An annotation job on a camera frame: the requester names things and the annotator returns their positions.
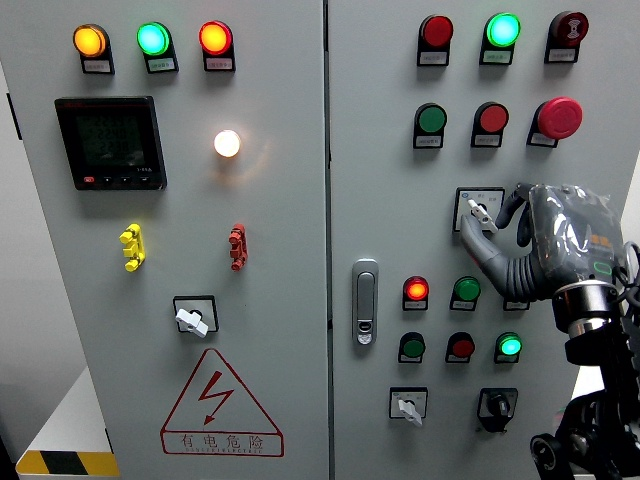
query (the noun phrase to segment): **red wire connector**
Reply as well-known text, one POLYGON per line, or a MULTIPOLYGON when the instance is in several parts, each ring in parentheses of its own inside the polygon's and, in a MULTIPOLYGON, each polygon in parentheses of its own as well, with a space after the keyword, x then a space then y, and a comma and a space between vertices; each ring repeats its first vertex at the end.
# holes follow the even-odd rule
POLYGON ((247 252, 247 237, 244 232, 244 225, 236 223, 231 229, 229 234, 229 243, 231 244, 231 258, 233 263, 231 264, 231 270, 234 272, 239 271, 247 263, 249 253, 247 252))

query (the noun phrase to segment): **digital power meter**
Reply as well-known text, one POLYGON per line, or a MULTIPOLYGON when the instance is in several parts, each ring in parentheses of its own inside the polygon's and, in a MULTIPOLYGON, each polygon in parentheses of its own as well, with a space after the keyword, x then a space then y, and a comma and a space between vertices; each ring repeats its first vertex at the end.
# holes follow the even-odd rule
POLYGON ((160 190, 167 178, 152 97, 55 101, 78 190, 160 190))

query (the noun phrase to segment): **lightning bolt symbol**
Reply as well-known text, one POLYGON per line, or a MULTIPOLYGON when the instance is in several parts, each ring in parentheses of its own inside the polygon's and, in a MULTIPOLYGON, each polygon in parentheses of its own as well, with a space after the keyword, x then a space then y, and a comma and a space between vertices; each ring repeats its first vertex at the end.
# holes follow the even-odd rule
POLYGON ((213 420, 215 420, 214 415, 216 414, 216 412, 220 410, 220 407, 224 405, 224 402, 226 402, 231 396, 231 394, 234 392, 233 390, 226 390, 224 392, 211 393, 211 389, 218 382, 218 380, 220 380, 220 377, 222 377, 222 372, 216 371, 211 377, 211 380, 209 380, 209 383, 207 383, 207 386, 205 387, 205 389, 200 394, 200 398, 198 398, 198 401, 202 401, 202 400, 208 400, 210 398, 224 397, 222 401, 218 404, 216 409, 211 413, 211 415, 207 415, 205 417, 204 425, 208 425, 209 423, 213 422, 213 420))

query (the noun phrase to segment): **illuminated white light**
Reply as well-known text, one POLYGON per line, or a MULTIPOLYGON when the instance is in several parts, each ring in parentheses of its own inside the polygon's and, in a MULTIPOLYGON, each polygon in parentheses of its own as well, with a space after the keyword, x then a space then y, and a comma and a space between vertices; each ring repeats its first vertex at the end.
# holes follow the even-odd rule
POLYGON ((216 135, 213 148, 223 157, 233 157, 240 150, 240 137, 233 130, 223 130, 216 135))

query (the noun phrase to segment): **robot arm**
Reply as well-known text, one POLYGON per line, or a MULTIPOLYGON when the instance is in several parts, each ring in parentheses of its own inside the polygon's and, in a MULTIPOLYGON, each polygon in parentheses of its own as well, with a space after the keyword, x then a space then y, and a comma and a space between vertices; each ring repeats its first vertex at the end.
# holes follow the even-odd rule
MULTIPOLYGON (((599 366, 604 390, 578 397, 555 437, 537 435, 531 452, 542 479, 573 479, 570 463, 596 479, 640 475, 640 275, 627 279, 620 223, 606 197, 581 187, 520 184, 496 218, 506 228, 524 205, 517 243, 507 257, 470 215, 461 219, 462 244, 496 290, 509 301, 551 299, 556 326, 569 335, 567 360, 599 366), (616 284, 624 290, 618 293, 616 284), (629 309, 621 312, 622 301, 629 309)), ((640 257, 640 249, 627 246, 640 257)))

